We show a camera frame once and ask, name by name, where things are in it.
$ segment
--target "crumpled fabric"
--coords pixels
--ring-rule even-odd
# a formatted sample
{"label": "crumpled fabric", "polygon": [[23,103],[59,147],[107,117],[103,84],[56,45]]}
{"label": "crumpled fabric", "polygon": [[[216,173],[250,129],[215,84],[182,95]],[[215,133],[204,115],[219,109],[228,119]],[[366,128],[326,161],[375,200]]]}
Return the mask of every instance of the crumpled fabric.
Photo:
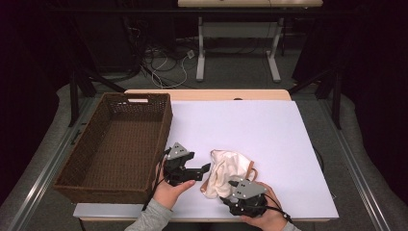
{"label": "crumpled fabric", "polygon": [[228,197],[233,192],[233,187],[228,181],[240,179],[255,180],[257,171],[253,168],[254,162],[235,151],[211,151],[213,168],[209,178],[201,187],[201,192],[208,198],[217,196]]}

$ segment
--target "wicker basket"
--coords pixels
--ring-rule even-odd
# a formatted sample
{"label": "wicker basket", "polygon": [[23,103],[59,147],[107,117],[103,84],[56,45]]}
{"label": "wicker basket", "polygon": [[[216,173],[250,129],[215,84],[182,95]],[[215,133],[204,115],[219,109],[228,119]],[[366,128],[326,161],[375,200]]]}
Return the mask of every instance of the wicker basket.
{"label": "wicker basket", "polygon": [[73,203],[144,203],[171,120],[169,94],[105,93],[54,189]]}

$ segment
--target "sleeve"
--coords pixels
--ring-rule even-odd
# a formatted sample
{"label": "sleeve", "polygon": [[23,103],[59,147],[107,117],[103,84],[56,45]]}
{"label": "sleeve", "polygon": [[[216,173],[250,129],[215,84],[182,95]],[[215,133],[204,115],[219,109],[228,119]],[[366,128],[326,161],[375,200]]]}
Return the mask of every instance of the sleeve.
{"label": "sleeve", "polygon": [[287,222],[282,231],[300,231],[300,229],[296,228],[294,224]]}
{"label": "sleeve", "polygon": [[159,231],[166,227],[171,219],[172,212],[151,199],[146,210],[140,213],[140,217],[125,231]]}

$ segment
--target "human hand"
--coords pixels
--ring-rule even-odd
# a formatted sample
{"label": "human hand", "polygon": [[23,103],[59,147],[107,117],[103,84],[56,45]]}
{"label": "human hand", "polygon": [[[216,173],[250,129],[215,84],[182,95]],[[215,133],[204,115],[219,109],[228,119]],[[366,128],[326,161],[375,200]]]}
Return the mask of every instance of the human hand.
{"label": "human hand", "polygon": [[194,180],[190,180],[190,181],[184,182],[183,184],[173,187],[169,185],[168,182],[164,181],[163,179],[164,179],[164,174],[163,174],[163,167],[162,167],[160,171],[159,181],[158,181],[159,185],[156,188],[153,198],[157,202],[159,202],[161,205],[168,208],[169,210],[173,208],[179,195],[185,192],[186,190],[188,190],[189,188],[191,188],[195,184]]}
{"label": "human hand", "polygon": [[[266,195],[270,196],[277,203],[276,204],[274,201],[272,201],[270,198],[266,196],[268,206],[281,208],[280,202],[277,199],[273,189],[269,185],[264,184],[262,182],[257,183],[264,186],[267,189]],[[247,216],[241,216],[241,220],[250,225],[259,227],[263,231],[282,230],[285,227],[286,223],[288,222],[285,218],[283,218],[281,213],[270,209],[267,209],[260,217],[251,218]]]}

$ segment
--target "white table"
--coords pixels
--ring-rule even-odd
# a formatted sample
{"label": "white table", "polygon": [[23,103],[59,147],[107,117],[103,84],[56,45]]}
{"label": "white table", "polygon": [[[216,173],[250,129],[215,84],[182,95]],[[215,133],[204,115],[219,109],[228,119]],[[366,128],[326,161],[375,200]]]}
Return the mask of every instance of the white table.
{"label": "white table", "polygon": [[[173,110],[167,146],[178,141],[195,152],[186,167],[210,163],[213,149],[236,150],[255,162],[258,180],[274,188],[283,209],[294,220],[339,217],[300,113],[285,90],[167,92],[171,95]],[[237,97],[244,100],[230,100]],[[172,221],[239,221],[219,199],[206,198],[199,190],[201,185],[202,182],[197,182],[179,197]],[[74,217],[93,221],[134,220],[141,207],[79,203]]]}
{"label": "white table", "polygon": [[[178,0],[184,8],[305,8],[320,7],[321,0]],[[277,22],[205,22],[198,17],[198,63],[196,80],[204,80],[204,38],[272,38],[266,52],[273,82],[281,81],[275,53],[282,31],[283,18]]]}

